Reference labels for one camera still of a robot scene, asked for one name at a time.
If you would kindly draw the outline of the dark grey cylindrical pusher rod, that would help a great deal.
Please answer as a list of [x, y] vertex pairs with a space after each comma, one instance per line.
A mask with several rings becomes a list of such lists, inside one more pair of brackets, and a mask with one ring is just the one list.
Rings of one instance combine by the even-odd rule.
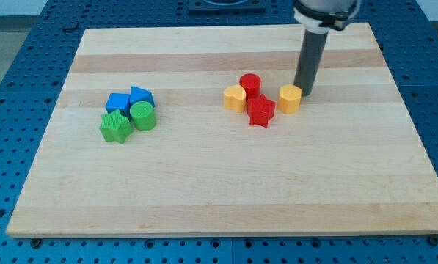
[[306, 30], [304, 33], [293, 82], [302, 90], [302, 97], [307, 97], [313, 91], [327, 36], [328, 32], [314, 33]]

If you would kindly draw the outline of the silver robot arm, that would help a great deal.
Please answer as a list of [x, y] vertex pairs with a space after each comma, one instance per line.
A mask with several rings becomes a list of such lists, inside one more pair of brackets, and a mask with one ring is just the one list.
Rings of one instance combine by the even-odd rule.
[[304, 38], [293, 84], [311, 94], [331, 30], [343, 31], [362, 5], [361, 0], [295, 0], [294, 18], [304, 27]]

